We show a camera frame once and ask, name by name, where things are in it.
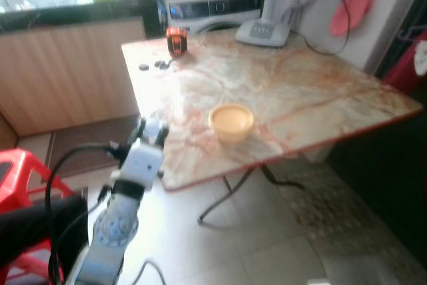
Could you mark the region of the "red bag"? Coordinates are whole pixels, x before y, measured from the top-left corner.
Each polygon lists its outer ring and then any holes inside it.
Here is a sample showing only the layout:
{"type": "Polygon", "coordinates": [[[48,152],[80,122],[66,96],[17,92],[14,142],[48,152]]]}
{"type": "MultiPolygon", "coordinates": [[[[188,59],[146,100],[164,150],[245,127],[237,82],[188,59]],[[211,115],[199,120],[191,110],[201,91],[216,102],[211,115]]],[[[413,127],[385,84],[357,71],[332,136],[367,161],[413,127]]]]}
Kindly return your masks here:
{"type": "Polygon", "coordinates": [[[414,47],[420,40],[427,40],[427,34],[422,33],[413,44],[409,46],[405,53],[382,78],[382,83],[390,85],[402,93],[414,93],[423,83],[424,77],[418,77],[414,72],[414,47]]]}

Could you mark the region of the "yellow plastic bowl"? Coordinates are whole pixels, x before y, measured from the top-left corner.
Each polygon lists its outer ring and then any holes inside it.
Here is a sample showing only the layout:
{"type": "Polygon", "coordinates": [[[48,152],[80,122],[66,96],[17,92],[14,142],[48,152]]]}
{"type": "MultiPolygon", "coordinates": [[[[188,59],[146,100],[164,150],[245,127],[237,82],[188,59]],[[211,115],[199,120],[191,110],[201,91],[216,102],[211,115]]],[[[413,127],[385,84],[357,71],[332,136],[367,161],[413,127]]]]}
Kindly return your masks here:
{"type": "Polygon", "coordinates": [[[254,130],[256,117],[247,106],[226,103],[208,112],[208,126],[221,144],[238,144],[254,130]]]}

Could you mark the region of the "marble folding table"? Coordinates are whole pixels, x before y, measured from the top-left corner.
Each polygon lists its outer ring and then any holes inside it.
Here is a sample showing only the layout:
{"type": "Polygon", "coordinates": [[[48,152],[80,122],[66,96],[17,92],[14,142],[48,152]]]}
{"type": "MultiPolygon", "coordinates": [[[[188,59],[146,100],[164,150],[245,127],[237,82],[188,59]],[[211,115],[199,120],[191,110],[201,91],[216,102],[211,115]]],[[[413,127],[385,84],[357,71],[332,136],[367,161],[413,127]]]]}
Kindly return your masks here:
{"type": "Polygon", "coordinates": [[[164,38],[121,47],[141,116],[165,118],[170,129],[162,166],[165,191],[177,192],[240,172],[247,180],[268,163],[337,144],[414,117],[423,105],[333,55],[290,39],[286,47],[237,42],[233,29],[190,37],[188,53],[172,59],[164,38]],[[168,69],[153,65],[171,61],[168,69]],[[140,63],[149,66],[140,71],[140,63]],[[208,112],[222,104],[247,106],[254,130],[238,144],[221,144],[208,112]]]}

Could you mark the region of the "red plastic stool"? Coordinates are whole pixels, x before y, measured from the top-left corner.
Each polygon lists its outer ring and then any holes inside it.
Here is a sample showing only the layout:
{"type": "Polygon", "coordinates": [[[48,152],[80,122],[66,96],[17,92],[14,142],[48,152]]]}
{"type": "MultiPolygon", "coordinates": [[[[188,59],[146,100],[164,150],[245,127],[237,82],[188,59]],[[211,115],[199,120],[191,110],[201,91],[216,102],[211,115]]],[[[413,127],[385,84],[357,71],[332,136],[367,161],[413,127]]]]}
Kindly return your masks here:
{"type": "MultiPolygon", "coordinates": [[[[48,178],[51,175],[51,170],[48,170],[36,156],[23,149],[10,149],[0,152],[0,214],[29,208],[37,204],[43,204],[45,206],[45,202],[33,202],[33,200],[30,199],[28,185],[31,173],[37,173],[43,176],[43,178],[48,178]]],[[[60,199],[70,196],[75,196],[75,194],[68,194],[60,199]]],[[[22,255],[30,250],[38,249],[43,243],[49,242],[49,244],[52,245],[53,242],[58,242],[59,238],[64,236],[64,234],[59,234],[55,231],[52,206],[46,208],[46,211],[49,218],[47,224],[49,238],[22,252],[22,255]]],[[[52,247],[48,266],[49,284],[62,285],[62,282],[67,279],[69,272],[65,274],[61,271],[59,258],[56,256],[56,251],[52,247]]]]}

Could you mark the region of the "orange black tape measure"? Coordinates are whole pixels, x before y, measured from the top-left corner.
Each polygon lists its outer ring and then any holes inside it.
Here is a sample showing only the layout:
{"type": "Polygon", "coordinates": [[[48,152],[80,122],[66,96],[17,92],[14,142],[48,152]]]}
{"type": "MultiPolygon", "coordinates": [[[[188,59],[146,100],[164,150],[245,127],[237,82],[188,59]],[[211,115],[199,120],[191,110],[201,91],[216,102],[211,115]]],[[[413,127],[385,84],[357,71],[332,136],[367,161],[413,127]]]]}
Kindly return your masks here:
{"type": "Polygon", "coordinates": [[[182,56],[188,51],[188,29],[185,27],[167,27],[165,31],[167,50],[171,58],[182,56]]]}

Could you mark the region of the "white cloth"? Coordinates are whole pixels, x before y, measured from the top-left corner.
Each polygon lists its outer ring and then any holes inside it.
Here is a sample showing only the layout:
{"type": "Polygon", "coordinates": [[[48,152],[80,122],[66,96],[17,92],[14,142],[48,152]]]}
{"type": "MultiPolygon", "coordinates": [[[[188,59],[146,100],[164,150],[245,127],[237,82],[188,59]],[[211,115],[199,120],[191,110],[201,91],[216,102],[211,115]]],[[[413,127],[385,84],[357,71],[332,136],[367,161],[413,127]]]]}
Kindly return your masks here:
{"type": "Polygon", "coordinates": [[[427,72],[427,40],[420,40],[414,47],[414,72],[424,77],[427,72]]]}

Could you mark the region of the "white standing fan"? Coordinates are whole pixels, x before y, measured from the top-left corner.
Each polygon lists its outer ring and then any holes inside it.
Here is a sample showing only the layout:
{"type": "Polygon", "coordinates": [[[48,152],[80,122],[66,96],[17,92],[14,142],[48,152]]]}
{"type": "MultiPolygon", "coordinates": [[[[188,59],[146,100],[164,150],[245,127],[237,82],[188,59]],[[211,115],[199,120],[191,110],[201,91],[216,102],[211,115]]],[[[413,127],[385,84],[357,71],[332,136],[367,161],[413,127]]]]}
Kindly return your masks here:
{"type": "Polygon", "coordinates": [[[262,10],[257,19],[243,22],[236,40],[260,47],[283,47],[289,37],[289,29],[276,17],[277,0],[262,0],[262,10]]]}

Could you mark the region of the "patterned floor mat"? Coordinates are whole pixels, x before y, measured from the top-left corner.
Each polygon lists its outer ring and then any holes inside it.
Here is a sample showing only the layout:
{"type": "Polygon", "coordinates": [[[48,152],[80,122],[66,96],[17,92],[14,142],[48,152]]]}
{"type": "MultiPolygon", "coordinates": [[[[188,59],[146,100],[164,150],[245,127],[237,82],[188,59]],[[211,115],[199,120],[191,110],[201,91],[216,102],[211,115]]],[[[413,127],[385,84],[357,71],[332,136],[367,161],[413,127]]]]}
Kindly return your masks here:
{"type": "Polygon", "coordinates": [[[330,285],[424,285],[424,269],[369,205],[326,164],[284,160],[269,166],[320,258],[330,285]]]}

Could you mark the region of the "clear plastic bottle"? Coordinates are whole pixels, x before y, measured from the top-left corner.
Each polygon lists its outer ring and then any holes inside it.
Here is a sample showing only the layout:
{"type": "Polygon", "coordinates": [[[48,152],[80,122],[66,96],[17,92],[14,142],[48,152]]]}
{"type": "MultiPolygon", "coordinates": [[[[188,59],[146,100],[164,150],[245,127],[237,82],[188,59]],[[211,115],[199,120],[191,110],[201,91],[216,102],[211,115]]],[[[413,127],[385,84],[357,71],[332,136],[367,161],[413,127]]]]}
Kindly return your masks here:
{"type": "Polygon", "coordinates": [[[140,118],[146,118],[147,127],[145,128],[145,134],[148,144],[157,145],[157,133],[161,125],[168,125],[165,118],[159,116],[141,116],[140,118]]]}

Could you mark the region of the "wooden kitchen cabinet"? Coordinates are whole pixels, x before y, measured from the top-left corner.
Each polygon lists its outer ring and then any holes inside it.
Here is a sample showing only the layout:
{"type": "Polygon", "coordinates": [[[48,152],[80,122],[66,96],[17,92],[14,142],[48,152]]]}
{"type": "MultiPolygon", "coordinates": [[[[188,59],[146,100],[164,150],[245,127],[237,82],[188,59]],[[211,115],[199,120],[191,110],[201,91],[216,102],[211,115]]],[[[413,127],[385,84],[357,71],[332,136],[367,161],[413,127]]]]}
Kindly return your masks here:
{"type": "Polygon", "coordinates": [[[162,34],[156,0],[0,13],[0,119],[28,136],[136,114],[120,47],[162,34]]]}

